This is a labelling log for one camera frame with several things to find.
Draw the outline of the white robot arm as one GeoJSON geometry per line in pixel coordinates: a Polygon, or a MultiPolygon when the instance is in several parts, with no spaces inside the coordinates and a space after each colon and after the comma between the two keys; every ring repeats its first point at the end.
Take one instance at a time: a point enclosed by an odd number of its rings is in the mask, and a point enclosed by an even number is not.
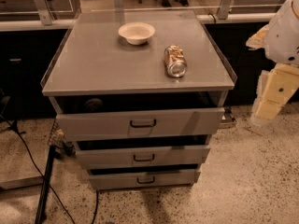
{"type": "Polygon", "coordinates": [[[274,17],[246,42],[251,49],[264,49],[275,62],[262,71],[251,110],[251,122],[263,126],[272,121],[299,89],[299,0],[286,0],[274,17]]]}

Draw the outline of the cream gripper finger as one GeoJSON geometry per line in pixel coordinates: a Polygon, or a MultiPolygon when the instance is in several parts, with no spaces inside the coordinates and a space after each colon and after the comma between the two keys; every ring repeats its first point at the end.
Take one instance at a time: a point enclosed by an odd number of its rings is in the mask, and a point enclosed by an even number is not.
{"type": "Polygon", "coordinates": [[[263,70],[258,79],[251,122],[265,125],[272,121],[298,89],[298,66],[277,63],[271,71],[263,70]]]}
{"type": "Polygon", "coordinates": [[[264,49],[265,37],[268,33],[269,26],[263,26],[258,32],[252,35],[246,42],[246,46],[251,49],[264,49]]]}

